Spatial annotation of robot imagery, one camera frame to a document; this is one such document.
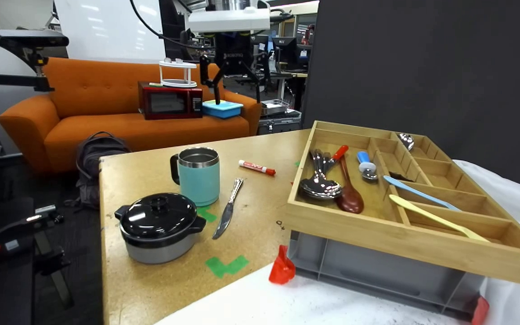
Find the blue lid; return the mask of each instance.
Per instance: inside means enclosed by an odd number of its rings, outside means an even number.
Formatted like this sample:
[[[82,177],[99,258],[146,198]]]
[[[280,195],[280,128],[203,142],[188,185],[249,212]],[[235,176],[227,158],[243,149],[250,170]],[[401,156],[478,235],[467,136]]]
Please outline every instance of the blue lid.
[[[232,103],[227,101],[220,101],[219,105],[216,105],[216,101],[212,99],[211,101],[205,101],[202,105],[209,109],[217,109],[218,111],[229,111],[230,109],[240,108],[244,105],[241,103]]]

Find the red microwave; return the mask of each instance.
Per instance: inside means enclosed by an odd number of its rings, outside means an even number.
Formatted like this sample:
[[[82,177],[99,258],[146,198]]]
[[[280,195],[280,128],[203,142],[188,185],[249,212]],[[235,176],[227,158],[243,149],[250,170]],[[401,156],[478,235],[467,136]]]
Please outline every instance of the red microwave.
[[[202,117],[202,89],[150,86],[138,82],[140,113],[146,120]]]

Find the lid knob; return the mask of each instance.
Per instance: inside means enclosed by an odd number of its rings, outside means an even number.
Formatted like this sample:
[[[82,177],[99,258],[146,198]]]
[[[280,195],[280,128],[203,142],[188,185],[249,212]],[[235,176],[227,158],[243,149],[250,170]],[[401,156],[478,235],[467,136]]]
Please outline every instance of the lid knob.
[[[167,212],[169,209],[169,202],[167,201],[167,197],[158,196],[150,201],[150,206],[152,211],[155,213]]]

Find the wooden cutlery tray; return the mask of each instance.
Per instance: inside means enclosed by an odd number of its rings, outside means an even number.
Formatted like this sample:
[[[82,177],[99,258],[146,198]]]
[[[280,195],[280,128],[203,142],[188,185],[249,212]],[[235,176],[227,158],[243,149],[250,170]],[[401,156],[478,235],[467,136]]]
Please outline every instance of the wooden cutlery tray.
[[[520,224],[481,189],[428,137],[412,135],[409,152],[398,132],[315,121],[288,197],[285,226],[322,238],[447,268],[520,283]],[[314,173],[309,150],[334,154],[349,146],[346,163],[365,208],[361,214],[340,210],[334,201],[315,201],[299,193],[301,179]],[[366,183],[358,170],[357,152],[367,151],[377,166],[378,183]],[[382,177],[399,173],[404,184],[462,211],[450,210]],[[338,163],[327,179],[344,185]],[[433,220],[405,210],[389,198],[398,195],[450,222],[469,228],[489,242],[470,239]]]

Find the microwave window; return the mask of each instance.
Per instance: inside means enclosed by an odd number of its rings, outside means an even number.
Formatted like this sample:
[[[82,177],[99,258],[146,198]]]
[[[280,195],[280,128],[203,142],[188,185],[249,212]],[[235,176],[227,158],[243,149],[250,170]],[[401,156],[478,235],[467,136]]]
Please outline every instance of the microwave window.
[[[184,99],[175,93],[150,94],[152,113],[183,113]]]

